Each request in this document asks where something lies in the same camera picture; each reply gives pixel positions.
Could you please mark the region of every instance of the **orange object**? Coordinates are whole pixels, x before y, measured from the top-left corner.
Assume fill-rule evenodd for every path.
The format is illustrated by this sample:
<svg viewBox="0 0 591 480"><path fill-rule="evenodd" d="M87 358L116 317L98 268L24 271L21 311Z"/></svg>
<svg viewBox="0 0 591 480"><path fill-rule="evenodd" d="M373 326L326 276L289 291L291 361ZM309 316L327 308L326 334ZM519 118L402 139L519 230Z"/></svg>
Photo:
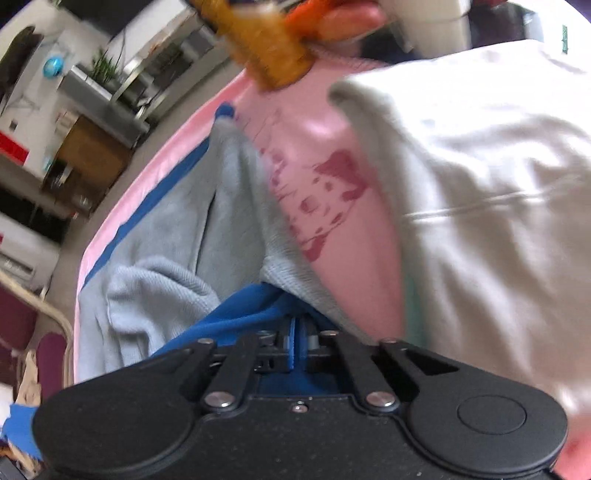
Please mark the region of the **orange object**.
<svg viewBox="0 0 591 480"><path fill-rule="evenodd" d="M284 87L302 78L314 57L285 26L273 3L231 7L226 0L191 0L230 44L232 57L246 66L265 90Z"/></svg>
<svg viewBox="0 0 591 480"><path fill-rule="evenodd" d="M343 41L371 32L388 21L379 5L371 2L345 4L333 8L318 25L322 41Z"/></svg>
<svg viewBox="0 0 591 480"><path fill-rule="evenodd" d="M335 6L333 0L306 0L285 18L285 24L297 38L318 39L318 26L322 18Z"/></svg>

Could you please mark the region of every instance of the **white container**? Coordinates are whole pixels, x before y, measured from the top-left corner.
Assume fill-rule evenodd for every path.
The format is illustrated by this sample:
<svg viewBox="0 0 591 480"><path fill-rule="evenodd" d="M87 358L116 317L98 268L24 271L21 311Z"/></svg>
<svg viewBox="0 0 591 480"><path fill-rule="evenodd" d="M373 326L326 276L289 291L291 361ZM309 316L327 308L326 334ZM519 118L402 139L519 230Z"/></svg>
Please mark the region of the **white container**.
<svg viewBox="0 0 591 480"><path fill-rule="evenodd" d="M433 59L472 47L467 13L472 0L380 0L420 56Z"/></svg>

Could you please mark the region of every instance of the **blue ball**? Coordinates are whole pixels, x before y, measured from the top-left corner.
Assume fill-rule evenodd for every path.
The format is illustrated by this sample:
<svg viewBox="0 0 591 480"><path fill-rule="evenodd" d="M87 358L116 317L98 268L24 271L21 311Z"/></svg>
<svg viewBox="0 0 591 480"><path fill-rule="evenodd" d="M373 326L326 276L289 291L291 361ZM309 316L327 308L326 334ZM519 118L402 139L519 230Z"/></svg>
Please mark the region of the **blue ball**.
<svg viewBox="0 0 591 480"><path fill-rule="evenodd" d="M64 59L62 57L51 57L43 66L43 76L51 79L57 77L64 69Z"/></svg>

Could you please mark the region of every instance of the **blue trim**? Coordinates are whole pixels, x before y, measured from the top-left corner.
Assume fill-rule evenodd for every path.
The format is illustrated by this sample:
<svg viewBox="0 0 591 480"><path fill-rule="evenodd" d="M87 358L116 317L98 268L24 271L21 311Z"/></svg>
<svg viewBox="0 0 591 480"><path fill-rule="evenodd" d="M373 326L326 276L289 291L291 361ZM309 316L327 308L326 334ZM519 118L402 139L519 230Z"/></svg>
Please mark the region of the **blue trim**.
<svg viewBox="0 0 591 480"><path fill-rule="evenodd" d="M92 278L103 268L106 263L110 260L111 255L115 251L117 245L119 245L127 234L133 230L133 228L140 223L140 221L156 206L158 202L170 191L172 188L182 180L187 173L189 173L195 165L203 158L207 149L209 148L209 137L201 142L197 148L195 148L189 155L187 155L178 165L176 165L166 177L164 177L154 189L146 195L146 198L139 205L138 209L130 217L127 222L122 224L118 229L113 240L110 241L109 245L106 246L100 257L92 267L92 270L88 273L84 280L82 288L86 287L86 284L92 280Z"/></svg>

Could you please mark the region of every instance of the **yellow bottle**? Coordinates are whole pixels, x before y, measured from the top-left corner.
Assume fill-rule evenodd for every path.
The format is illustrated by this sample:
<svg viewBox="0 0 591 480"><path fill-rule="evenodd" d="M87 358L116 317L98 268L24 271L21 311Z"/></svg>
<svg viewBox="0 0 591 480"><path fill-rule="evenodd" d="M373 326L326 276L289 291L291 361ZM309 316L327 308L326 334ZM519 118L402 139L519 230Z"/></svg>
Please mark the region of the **yellow bottle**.
<svg viewBox="0 0 591 480"><path fill-rule="evenodd" d="M191 0L203 18L229 43L230 54L246 66L264 90L290 85L312 67L314 57L287 31L272 2L230 6L226 0Z"/></svg>

